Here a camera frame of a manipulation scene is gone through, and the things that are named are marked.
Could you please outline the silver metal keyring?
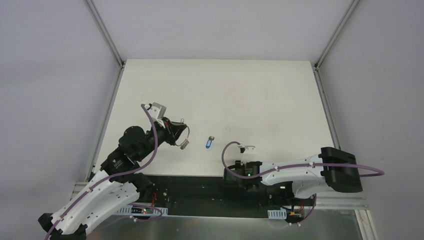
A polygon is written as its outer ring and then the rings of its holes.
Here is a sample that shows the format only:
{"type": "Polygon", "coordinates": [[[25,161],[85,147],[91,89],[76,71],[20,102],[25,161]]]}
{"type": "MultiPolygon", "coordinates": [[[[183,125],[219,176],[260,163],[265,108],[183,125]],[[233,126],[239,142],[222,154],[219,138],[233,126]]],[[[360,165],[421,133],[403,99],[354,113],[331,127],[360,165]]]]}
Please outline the silver metal keyring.
{"type": "MultiPolygon", "coordinates": [[[[184,124],[186,124],[185,123],[185,119],[184,118],[181,118],[180,119],[180,121],[179,122],[177,122],[177,123],[184,123],[184,124]]],[[[180,138],[176,141],[176,143],[177,143],[177,147],[180,149],[180,150],[184,150],[188,145],[189,145],[189,143],[190,143],[190,141],[189,141],[189,138],[190,138],[190,135],[191,135],[191,129],[190,129],[190,127],[187,125],[187,128],[183,131],[183,133],[182,133],[182,135],[180,136],[180,138]]]]}

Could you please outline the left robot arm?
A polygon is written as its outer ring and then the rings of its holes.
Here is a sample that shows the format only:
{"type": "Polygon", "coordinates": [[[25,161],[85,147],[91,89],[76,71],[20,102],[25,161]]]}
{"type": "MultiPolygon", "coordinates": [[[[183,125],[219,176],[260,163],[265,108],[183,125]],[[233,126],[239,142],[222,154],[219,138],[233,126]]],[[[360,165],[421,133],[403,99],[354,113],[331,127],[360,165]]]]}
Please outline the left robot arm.
{"type": "Polygon", "coordinates": [[[147,202],[153,195],[153,183],[143,173],[135,173],[139,162],[162,143],[176,145],[187,129],[183,122],[163,118],[144,131],[128,127],[118,140],[118,147],[101,164],[90,182],[66,206],[38,218],[52,240],[85,240],[100,223],[129,203],[147,202]]]}

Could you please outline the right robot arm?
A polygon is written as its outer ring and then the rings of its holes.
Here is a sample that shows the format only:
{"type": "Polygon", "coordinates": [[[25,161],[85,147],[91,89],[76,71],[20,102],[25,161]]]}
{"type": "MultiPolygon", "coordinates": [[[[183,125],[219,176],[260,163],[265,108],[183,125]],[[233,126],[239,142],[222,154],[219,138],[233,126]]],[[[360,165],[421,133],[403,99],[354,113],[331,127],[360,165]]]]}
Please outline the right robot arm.
{"type": "Polygon", "coordinates": [[[359,193],[363,187],[356,157],[334,147],[323,147],[319,154],[287,163],[251,161],[234,169],[225,165],[225,173],[247,184],[274,186],[291,183],[284,200],[296,205],[317,193],[334,190],[359,193]]]}

